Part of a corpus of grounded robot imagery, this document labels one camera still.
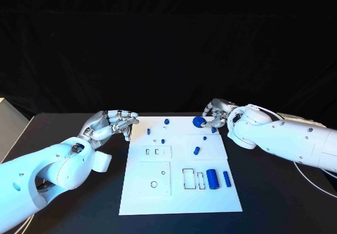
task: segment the black tabletop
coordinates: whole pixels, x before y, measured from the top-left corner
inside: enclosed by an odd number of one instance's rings
[[[140,115],[196,116],[200,113]],[[91,114],[39,114],[4,161],[76,136],[89,117]],[[335,233],[337,199],[314,188],[292,162],[259,148],[240,148],[226,137],[226,127],[220,134],[243,212],[119,216],[128,142],[118,134],[99,148],[112,155],[108,171],[92,171],[79,188],[57,196],[36,213],[26,233]],[[299,166],[311,181],[337,194],[321,170]]]

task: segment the peg board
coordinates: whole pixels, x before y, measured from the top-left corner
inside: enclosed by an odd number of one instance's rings
[[[140,123],[132,125],[119,215],[240,212],[219,132],[196,128],[194,117],[167,118],[167,125],[165,117],[138,117]],[[197,155],[193,154],[196,146],[200,147]],[[194,171],[196,189],[184,189],[183,169]],[[209,189],[207,169],[217,173],[220,188],[216,190]],[[229,174],[229,188],[223,171]],[[204,189],[199,189],[197,173],[203,173]]]

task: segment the robotic hand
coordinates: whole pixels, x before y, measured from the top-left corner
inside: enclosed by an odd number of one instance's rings
[[[256,145],[272,155],[294,162],[337,171],[337,131],[308,123],[282,119],[265,108],[214,98],[207,104],[203,116],[212,110],[213,121],[196,117],[196,127],[222,127],[227,123],[227,137],[246,149]],[[272,114],[279,120],[272,121]]]
[[[42,210],[59,194],[75,189],[91,170],[106,171],[111,155],[95,149],[115,133],[129,141],[129,125],[138,123],[137,117],[129,111],[99,111],[78,137],[0,164],[0,233]],[[36,176],[46,180],[39,188]]]

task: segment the black curtain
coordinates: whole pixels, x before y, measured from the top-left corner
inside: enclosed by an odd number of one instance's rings
[[[337,128],[331,1],[1,4],[0,96],[27,117],[201,111],[224,98]]]

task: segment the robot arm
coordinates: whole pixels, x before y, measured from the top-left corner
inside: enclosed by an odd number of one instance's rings
[[[95,149],[115,133],[129,141],[129,125],[138,123],[137,117],[128,111],[99,111],[78,137],[0,164],[0,233],[42,210],[59,194],[80,186],[91,170],[106,171],[111,155]],[[36,176],[47,181],[40,189]]]
[[[227,123],[227,137],[246,149],[262,150],[291,161],[337,171],[337,131],[308,123],[285,120],[255,105],[236,106],[214,98],[203,116],[212,109],[214,120],[201,127],[222,127]],[[271,113],[279,120],[272,121]]]

